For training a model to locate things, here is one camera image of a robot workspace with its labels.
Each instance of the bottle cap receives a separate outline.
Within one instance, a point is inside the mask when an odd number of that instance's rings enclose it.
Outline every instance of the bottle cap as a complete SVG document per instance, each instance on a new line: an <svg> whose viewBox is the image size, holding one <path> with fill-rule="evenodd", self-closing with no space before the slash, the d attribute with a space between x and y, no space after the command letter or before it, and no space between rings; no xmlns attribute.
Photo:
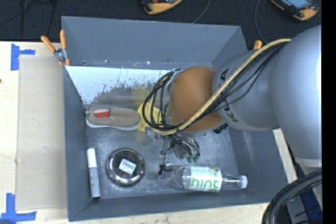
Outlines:
<svg viewBox="0 0 336 224"><path fill-rule="evenodd" d="M93 168L97 167L97 159L96 159L96 150L91 147L87 150L88 155L88 167Z"/></svg>
<svg viewBox="0 0 336 224"><path fill-rule="evenodd" d="M240 181L241 181L241 188L246 188L247 187L247 177L246 176L243 176L243 175L241 175L240 176Z"/></svg>

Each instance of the blue tape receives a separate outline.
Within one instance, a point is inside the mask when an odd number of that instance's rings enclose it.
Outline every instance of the blue tape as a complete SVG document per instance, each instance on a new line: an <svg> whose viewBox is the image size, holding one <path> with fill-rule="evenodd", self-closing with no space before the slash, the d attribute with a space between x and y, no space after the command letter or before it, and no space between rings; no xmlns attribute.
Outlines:
<svg viewBox="0 0 336 224"><path fill-rule="evenodd" d="M11 63L10 63L10 70L18 70L19 69L19 56L25 55L35 55L35 50L25 49L20 50L20 47L12 43L12 56L11 56Z"/></svg>
<svg viewBox="0 0 336 224"><path fill-rule="evenodd" d="M0 223L16 224L17 221L32 221L36 219L36 212L17 214L15 211L15 195L6 194L6 212L1 213Z"/></svg>

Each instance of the white marker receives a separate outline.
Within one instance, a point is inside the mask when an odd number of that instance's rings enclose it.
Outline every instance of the white marker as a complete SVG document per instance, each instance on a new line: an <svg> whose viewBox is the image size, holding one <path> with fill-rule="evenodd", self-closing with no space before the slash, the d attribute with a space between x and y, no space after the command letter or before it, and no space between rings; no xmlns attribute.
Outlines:
<svg viewBox="0 0 336 224"><path fill-rule="evenodd" d="M100 199L100 186L98 178L96 150L93 147L89 148L87 150L87 155L88 155L91 197L92 199L97 200Z"/></svg>

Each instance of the yellow cable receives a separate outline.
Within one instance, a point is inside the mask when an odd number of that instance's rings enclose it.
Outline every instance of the yellow cable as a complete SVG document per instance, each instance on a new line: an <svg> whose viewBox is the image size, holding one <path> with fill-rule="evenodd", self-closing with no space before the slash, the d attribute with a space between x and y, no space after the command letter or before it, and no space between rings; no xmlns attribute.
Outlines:
<svg viewBox="0 0 336 224"><path fill-rule="evenodd" d="M199 111L197 111L189 120L187 120L185 123L183 123L181 126L178 128L174 128L169 131L160 131L158 129L153 129L153 131L157 134L161 135L170 135L174 134L177 131L181 131L187 127L189 127L194 121L202 115L202 113L216 100L216 98L224 91L226 87L235 79L236 76L238 76L257 56L262 54L265 50L269 49L272 46L275 46L279 43L283 42L289 42L291 41L290 38L283 38L283 39L278 39L275 41L270 42L269 44L261 47L258 49L254 54L252 54L249 58L247 58L229 77L228 79L222 84L220 88L211 96L211 98L200 108ZM153 97L150 100L150 108L151 104L153 102Z"/></svg>

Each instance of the red shoe tag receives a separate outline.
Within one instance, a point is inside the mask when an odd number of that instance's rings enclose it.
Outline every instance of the red shoe tag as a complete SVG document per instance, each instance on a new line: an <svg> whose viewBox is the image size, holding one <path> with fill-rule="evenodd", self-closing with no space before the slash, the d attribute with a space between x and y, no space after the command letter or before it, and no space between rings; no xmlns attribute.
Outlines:
<svg viewBox="0 0 336 224"><path fill-rule="evenodd" d="M99 119L105 119L110 117L110 109L94 109L93 115Z"/></svg>

